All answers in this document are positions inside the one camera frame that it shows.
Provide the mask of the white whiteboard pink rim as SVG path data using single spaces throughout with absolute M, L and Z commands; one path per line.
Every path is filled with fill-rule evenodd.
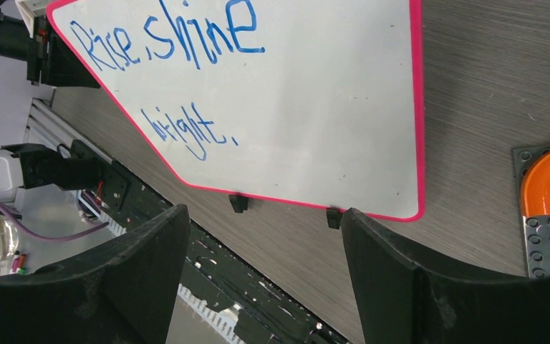
M 424 214 L 421 1 L 54 1 L 47 18 L 184 184 Z

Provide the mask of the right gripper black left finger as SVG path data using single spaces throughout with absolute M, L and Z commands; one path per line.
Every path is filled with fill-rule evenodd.
M 164 343 L 189 232 L 180 204 L 81 254 L 0 277 L 0 343 Z

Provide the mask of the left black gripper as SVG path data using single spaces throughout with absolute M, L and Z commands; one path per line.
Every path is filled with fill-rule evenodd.
M 101 86 L 75 53 L 55 33 L 45 15 L 34 19 L 27 50 L 26 79 L 34 86 Z

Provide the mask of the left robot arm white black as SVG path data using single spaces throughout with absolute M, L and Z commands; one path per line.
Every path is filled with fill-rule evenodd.
M 15 1 L 16 19 L 2 11 L 0 1 L 0 57 L 26 63 L 33 85 L 96 88 L 96 79 L 48 22 L 48 1 Z M 108 163 L 74 140 L 68 156 L 59 148 L 38 143 L 0 147 L 0 201 L 12 202 L 20 188 L 55 185 L 63 191 L 93 190 L 97 200 L 120 210 L 130 181 L 117 163 Z

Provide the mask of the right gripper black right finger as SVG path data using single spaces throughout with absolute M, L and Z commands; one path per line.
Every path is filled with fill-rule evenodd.
M 462 262 L 353 208 L 341 231 L 366 343 L 550 343 L 550 277 Z

